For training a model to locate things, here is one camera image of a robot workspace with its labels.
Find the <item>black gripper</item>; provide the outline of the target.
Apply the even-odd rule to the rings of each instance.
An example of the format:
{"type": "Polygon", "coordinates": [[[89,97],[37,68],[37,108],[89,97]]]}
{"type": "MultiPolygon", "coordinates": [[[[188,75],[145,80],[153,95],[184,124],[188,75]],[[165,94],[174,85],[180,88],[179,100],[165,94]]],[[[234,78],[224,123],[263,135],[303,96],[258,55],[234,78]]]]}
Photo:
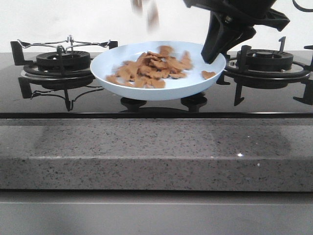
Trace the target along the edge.
{"type": "Polygon", "coordinates": [[[208,34],[201,51],[204,62],[211,64],[221,53],[251,39],[256,30],[247,25],[265,25],[283,30],[290,20],[288,17],[271,7],[273,0],[185,0],[185,5],[212,11],[208,34]],[[226,21],[226,16],[247,24],[237,28],[232,22],[226,21]]]}

